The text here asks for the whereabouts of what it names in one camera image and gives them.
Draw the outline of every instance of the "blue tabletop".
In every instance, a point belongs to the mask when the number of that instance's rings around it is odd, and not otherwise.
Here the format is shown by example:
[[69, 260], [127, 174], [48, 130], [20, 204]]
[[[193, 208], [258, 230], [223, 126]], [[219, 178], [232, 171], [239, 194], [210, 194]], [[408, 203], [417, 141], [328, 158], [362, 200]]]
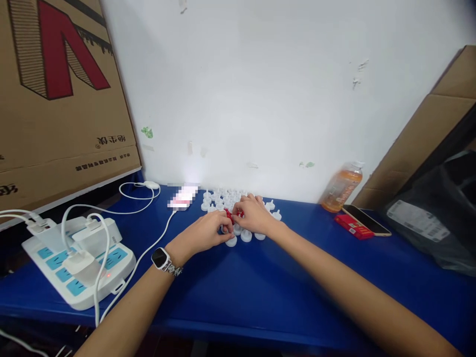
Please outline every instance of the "blue tabletop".
[[[167, 200], [176, 188], [162, 187], [153, 204], [116, 220], [136, 257], [162, 233], [170, 216]], [[137, 197], [150, 190], [137, 188]], [[158, 246], [165, 246], [204, 212], [203, 192], [177, 212]], [[465, 354], [476, 352], [476, 280], [439, 268], [395, 232], [358, 240], [319, 205], [274, 200], [291, 229], [335, 256], [414, 312]], [[122, 198], [111, 210], [131, 212], [147, 201]], [[148, 253], [130, 286], [150, 266]], [[111, 302], [101, 303], [103, 311]], [[33, 262], [0, 281], [0, 315], [94, 325], [94, 311], [70, 308]], [[375, 351], [375, 346], [334, 306], [320, 287], [269, 238], [235, 247], [225, 244], [194, 256], [166, 295], [152, 328], [198, 339], [218, 339], [309, 352], [322, 348]]]

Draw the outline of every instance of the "watch face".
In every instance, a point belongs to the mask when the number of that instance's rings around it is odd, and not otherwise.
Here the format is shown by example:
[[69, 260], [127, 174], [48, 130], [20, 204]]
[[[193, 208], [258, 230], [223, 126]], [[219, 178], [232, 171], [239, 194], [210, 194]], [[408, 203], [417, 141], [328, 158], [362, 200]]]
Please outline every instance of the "watch face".
[[167, 261], [167, 254], [162, 248], [158, 248], [152, 254], [152, 261], [154, 262], [156, 267], [160, 268]]

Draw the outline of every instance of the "black plastic bag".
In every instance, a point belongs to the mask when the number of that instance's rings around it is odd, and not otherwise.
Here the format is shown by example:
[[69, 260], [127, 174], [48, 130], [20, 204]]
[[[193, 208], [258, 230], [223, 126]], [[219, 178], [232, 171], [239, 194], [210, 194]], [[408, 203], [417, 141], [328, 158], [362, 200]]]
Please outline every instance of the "black plastic bag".
[[442, 268], [476, 277], [476, 152], [426, 173], [380, 214]]

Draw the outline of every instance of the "left hand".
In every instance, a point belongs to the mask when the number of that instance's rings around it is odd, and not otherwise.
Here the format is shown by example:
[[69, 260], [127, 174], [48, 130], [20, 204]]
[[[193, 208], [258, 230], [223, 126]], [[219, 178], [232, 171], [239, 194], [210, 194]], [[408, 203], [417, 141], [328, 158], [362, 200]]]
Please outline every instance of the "left hand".
[[[224, 231], [228, 230], [227, 234], [218, 234], [221, 225], [223, 225]], [[211, 247], [224, 243], [234, 236], [233, 225], [226, 212], [215, 211], [207, 213], [188, 226], [187, 229], [167, 244], [165, 250], [176, 266], [182, 266], [196, 253], [209, 250]]]

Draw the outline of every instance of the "red cigarette pack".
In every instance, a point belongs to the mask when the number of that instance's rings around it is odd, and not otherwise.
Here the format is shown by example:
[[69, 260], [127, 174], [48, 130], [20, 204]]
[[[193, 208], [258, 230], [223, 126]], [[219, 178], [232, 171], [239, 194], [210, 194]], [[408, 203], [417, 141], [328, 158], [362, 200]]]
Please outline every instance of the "red cigarette pack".
[[337, 215], [334, 220], [352, 233], [357, 239], [363, 240], [374, 236], [374, 233], [359, 221], [356, 221], [349, 215]]

